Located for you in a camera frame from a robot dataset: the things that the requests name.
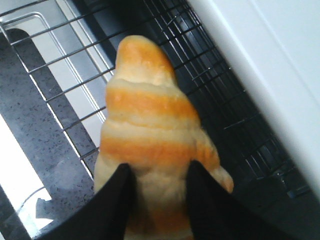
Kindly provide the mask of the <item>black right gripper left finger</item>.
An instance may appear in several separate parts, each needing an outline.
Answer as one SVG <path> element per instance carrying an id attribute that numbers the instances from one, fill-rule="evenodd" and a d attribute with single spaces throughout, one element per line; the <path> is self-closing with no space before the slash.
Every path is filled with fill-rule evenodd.
<path id="1" fill-rule="evenodd" d="M 123 240 L 135 194 L 135 176 L 122 163 L 84 207 L 38 239 Z"/>

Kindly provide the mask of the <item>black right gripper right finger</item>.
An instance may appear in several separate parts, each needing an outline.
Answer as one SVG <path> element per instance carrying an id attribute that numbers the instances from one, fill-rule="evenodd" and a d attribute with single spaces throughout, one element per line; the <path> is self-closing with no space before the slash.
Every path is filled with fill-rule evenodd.
<path id="1" fill-rule="evenodd" d="M 196 240 L 294 239 L 243 206 L 197 160 L 188 167 L 186 204 Z"/>

